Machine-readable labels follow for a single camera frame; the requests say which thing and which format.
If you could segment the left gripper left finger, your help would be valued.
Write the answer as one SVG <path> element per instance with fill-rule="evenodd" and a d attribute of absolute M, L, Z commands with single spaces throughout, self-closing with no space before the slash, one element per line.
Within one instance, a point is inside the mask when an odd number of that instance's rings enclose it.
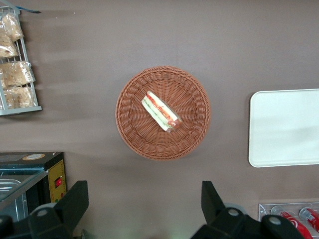
<path fill-rule="evenodd" d="M 28 217 L 33 239 L 71 239 L 89 206 L 88 183 L 77 181 L 57 203 L 39 206 Z"/>

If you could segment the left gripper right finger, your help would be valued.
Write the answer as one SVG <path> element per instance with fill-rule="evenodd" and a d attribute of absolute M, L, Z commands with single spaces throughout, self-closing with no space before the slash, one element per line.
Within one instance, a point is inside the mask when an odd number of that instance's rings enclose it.
<path fill-rule="evenodd" d="M 240 209 L 227 207 L 210 181 L 201 187 L 201 208 L 206 224 L 193 239 L 261 239 L 260 223 Z"/>

